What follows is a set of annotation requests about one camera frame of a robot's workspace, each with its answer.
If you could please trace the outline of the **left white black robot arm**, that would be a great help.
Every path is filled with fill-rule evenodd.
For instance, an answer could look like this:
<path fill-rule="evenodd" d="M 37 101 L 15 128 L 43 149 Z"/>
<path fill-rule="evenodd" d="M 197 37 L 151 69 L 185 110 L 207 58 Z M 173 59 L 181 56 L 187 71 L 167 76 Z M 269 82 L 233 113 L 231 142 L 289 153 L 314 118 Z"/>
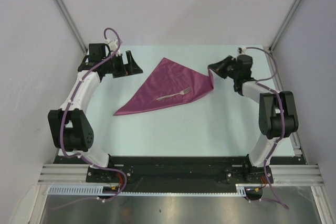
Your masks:
<path fill-rule="evenodd" d="M 57 110 L 48 113 L 48 122 L 56 148 L 67 158 L 81 158 L 90 166 L 99 167 L 98 176 L 105 182 L 115 178 L 116 169 L 109 165 L 109 154 L 94 147 L 94 132 L 86 117 L 90 100 L 106 75 L 113 78 L 141 74 L 131 51 L 123 62 L 118 40 L 89 45 L 89 51 L 77 70 L 76 82 L 68 98 Z"/>

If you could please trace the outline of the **silver metal fork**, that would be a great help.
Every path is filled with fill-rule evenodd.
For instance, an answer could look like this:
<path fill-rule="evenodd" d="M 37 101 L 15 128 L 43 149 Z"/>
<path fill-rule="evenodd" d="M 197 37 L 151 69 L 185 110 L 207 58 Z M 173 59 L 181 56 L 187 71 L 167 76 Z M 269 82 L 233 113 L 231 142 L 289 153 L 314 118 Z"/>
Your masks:
<path fill-rule="evenodd" d="M 192 90 L 191 87 L 188 87 L 178 93 L 174 93 L 174 94 L 169 94 L 169 95 L 165 95 L 165 96 L 162 96 L 162 97 L 159 97 L 157 98 L 156 100 L 157 101 L 161 101 L 161 100 L 164 100 L 164 99 L 168 99 L 168 98 L 171 98 L 171 97 L 174 97 L 174 96 L 177 96 L 177 95 L 186 95 L 188 94 L 190 91 Z"/>

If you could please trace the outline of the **purple cloth napkin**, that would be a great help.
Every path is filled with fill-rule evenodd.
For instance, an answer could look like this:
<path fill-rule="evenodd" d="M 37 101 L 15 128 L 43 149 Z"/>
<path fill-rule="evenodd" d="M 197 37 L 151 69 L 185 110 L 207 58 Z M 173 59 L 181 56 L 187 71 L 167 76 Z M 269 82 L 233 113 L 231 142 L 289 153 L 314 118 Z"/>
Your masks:
<path fill-rule="evenodd" d="M 161 101 L 156 100 L 188 87 L 192 90 L 186 95 L 177 95 Z M 211 72 L 204 75 L 175 61 L 163 58 L 133 97 L 114 115 L 138 114 L 188 104 L 206 96 L 212 90 L 214 90 L 214 78 Z"/>

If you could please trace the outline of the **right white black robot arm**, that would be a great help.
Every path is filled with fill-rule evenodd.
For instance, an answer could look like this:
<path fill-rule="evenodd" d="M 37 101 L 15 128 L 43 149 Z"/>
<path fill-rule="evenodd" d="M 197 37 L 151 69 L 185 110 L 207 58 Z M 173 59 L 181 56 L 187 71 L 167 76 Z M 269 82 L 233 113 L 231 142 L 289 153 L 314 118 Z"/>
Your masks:
<path fill-rule="evenodd" d="M 234 58 L 208 65 L 208 70 L 219 77 L 233 80 L 234 91 L 259 104 L 258 125 L 260 137 L 247 155 L 250 165 L 242 169 L 243 179 L 254 183 L 261 177 L 260 167 L 270 163 L 278 145 L 284 138 L 288 138 L 299 127 L 295 98 L 291 91 L 277 91 L 261 80 L 252 77 L 251 68 L 253 59 L 248 55 L 239 55 Z"/>

